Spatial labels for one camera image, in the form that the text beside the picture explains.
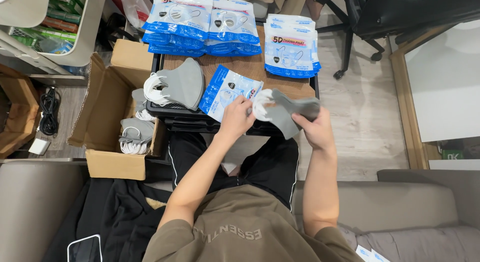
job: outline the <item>black office chair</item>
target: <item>black office chair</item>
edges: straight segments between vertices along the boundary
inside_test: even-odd
[[[385,49],[374,39],[400,35],[395,40],[400,44],[436,26],[480,19],[480,0],[345,0],[345,5],[348,15],[329,0],[342,23],[316,29],[346,32],[342,69],[333,75],[337,80],[348,70],[354,33],[378,50],[371,60],[380,61]]]

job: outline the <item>white card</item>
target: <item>white card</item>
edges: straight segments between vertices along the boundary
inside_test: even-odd
[[[358,245],[357,250],[355,251],[365,262],[370,262],[372,253],[365,249],[364,247]]]
[[[370,262],[390,262],[390,260],[381,256],[381,254],[377,253],[374,249],[371,250]]]

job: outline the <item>smartphone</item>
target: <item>smartphone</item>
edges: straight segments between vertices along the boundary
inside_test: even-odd
[[[100,235],[94,234],[70,243],[67,247],[68,262],[103,262]]]

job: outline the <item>chair base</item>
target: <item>chair base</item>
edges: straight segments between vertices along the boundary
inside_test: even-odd
[[[350,62],[350,53],[352,50],[354,32],[350,25],[349,18],[345,14],[345,12],[343,12],[339,7],[337,7],[337,5],[335,5],[331,0],[327,2],[327,6],[330,7],[330,9],[342,21],[342,23],[316,28],[315,30],[317,31],[317,33],[335,32],[335,31],[344,31],[346,33],[342,69],[335,72],[335,74],[333,75],[335,80],[338,81],[344,76],[345,72],[349,69],[348,64]],[[380,44],[378,44],[375,40],[365,40],[365,42],[378,50],[378,52],[374,53],[370,57],[370,59],[372,61],[380,61],[383,57],[382,53],[385,51],[385,49]]]

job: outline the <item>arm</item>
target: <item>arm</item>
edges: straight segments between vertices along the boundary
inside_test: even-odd
[[[339,218],[337,149],[327,109],[322,107],[313,122],[298,114],[292,118],[313,148],[303,190],[303,225],[305,234],[314,237],[322,228],[336,227]]]
[[[247,116],[251,106],[250,100],[239,96],[225,108],[219,132],[173,191],[158,229],[176,219],[185,220],[193,227],[193,215],[207,194],[220,162],[235,141],[254,124],[253,113]]]

